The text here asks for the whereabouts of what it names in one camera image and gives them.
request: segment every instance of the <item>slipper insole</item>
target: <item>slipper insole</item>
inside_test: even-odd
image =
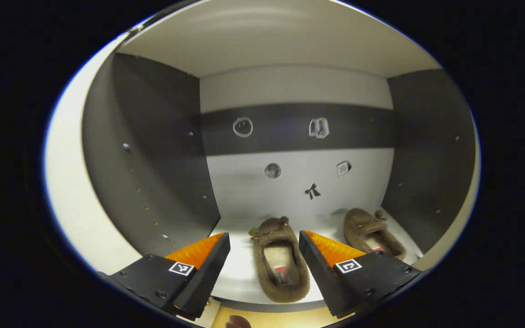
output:
[[[275,268],[285,267],[290,278],[289,285],[297,285],[299,282],[299,271],[293,258],[293,246],[288,241],[275,241],[263,249],[268,265],[276,274]]]
[[[390,245],[388,245],[386,238],[380,232],[371,233],[368,235],[365,241],[371,249],[382,248],[382,250],[386,253],[394,255],[393,250],[391,249]]]

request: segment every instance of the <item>screw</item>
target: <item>screw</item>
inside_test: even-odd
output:
[[[157,295],[157,297],[162,298],[162,299],[166,299],[167,298],[167,294],[162,292],[162,291],[156,291],[155,295]]]

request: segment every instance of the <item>book icon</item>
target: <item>book icon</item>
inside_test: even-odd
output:
[[[329,135],[329,125],[327,118],[314,118],[309,123],[309,137],[323,139]]]

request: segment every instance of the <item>fuzzy slipper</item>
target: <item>fuzzy slipper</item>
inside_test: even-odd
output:
[[[262,291],[277,303],[295,302],[309,292],[309,272],[289,218],[270,218],[248,232]]]
[[[376,218],[372,218],[365,210],[351,209],[344,218],[345,238],[350,246],[364,253],[382,250],[402,260],[406,249],[388,232],[385,221],[381,210],[376,212]]]

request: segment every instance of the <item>dark gray stripe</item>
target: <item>dark gray stripe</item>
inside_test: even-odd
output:
[[[252,134],[241,138],[232,125],[252,120]],[[326,118],[329,135],[309,137],[309,123]],[[316,149],[389,148],[395,145],[391,110],[349,104],[282,103],[231,108],[201,116],[207,155]]]

